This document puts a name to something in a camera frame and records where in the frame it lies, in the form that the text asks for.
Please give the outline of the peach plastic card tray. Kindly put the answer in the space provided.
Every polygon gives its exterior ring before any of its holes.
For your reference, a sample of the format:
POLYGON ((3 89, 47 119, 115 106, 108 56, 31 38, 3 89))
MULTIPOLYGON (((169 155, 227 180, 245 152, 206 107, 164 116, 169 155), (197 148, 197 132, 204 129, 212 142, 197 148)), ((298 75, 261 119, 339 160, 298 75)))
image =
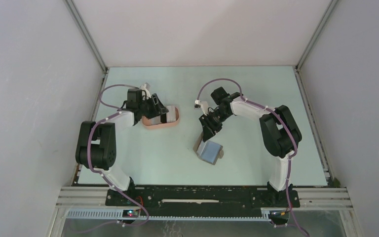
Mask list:
POLYGON ((167 123, 151 125, 151 124, 143 124, 146 129, 155 130, 155 129, 163 129, 174 127, 180 122, 180 112, 179 108, 175 105, 168 105, 166 108, 169 110, 167 113, 167 123))

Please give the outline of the taupe leather card holder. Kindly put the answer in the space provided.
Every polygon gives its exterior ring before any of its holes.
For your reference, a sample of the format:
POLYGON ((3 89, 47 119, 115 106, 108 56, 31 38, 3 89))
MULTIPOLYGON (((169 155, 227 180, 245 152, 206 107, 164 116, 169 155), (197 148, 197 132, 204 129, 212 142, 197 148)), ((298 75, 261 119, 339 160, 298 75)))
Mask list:
POLYGON ((200 160, 215 165, 224 156, 223 146, 210 140, 204 142, 202 138, 203 133, 197 138, 193 151, 200 160))

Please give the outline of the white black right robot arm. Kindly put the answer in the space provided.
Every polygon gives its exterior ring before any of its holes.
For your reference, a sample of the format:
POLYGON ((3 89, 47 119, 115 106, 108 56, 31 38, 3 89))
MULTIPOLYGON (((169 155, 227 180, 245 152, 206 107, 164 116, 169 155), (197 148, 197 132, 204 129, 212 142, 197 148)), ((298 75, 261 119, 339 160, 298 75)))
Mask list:
POLYGON ((289 186, 291 159, 297 153, 302 134, 287 106, 262 106, 250 101, 241 92, 229 94, 223 87, 215 89, 211 97, 217 105, 211 109, 206 101, 195 100, 195 108, 203 111, 199 121, 202 126, 202 141, 207 142, 223 128, 223 122, 231 116, 242 116, 260 124, 266 150, 277 158, 269 180, 273 188, 267 200, 273 206, 281 206, 287 200, 284 191, 289 186))

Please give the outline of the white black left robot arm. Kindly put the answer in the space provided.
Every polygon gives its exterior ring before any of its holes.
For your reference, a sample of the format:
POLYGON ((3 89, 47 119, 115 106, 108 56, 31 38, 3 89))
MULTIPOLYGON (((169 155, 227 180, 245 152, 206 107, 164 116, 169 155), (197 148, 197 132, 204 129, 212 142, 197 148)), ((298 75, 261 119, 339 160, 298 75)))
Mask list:
POLYGON ((143 117, 153 119, 168 112, 157 94, 149 94, 146 89, 129 89, 127 99, 115 113, 99 121, 81 123, 76 162, 99 174, 111 189, 117 190, 117 199, 123 205, 132 205, 136 199, 136 192, 129 188, 132 178, 123 171, 112 174, 117 153, 116 133, 135 126, 143 117))

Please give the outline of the stack of credit cards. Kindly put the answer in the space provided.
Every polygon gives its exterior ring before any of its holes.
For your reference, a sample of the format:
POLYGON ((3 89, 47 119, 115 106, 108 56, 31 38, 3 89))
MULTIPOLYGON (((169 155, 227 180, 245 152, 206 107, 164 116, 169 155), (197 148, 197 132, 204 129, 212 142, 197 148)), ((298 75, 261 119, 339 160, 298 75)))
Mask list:
POLYGON ((163 114, 150 119, 151 125, 158 125, 167 123, 167 114, 163 114))

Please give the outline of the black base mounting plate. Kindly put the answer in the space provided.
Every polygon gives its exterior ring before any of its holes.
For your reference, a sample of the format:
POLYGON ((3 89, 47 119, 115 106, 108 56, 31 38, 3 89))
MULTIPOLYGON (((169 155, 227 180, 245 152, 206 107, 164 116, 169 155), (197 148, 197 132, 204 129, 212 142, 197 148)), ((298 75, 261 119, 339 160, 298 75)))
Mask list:
POLYGON ((300 207, 298 192, 266 186, 137 185, 125 192, 154 217, 263 217, 262 210, 300 207))

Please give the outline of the aluminium frame rail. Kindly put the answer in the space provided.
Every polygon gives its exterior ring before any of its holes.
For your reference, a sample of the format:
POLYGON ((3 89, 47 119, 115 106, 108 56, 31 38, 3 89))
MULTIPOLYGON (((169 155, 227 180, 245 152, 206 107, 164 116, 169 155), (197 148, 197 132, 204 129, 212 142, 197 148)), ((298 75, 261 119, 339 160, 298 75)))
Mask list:
POLYGON ((62 187, 56 207, 104 207, 108 187, 62 187))

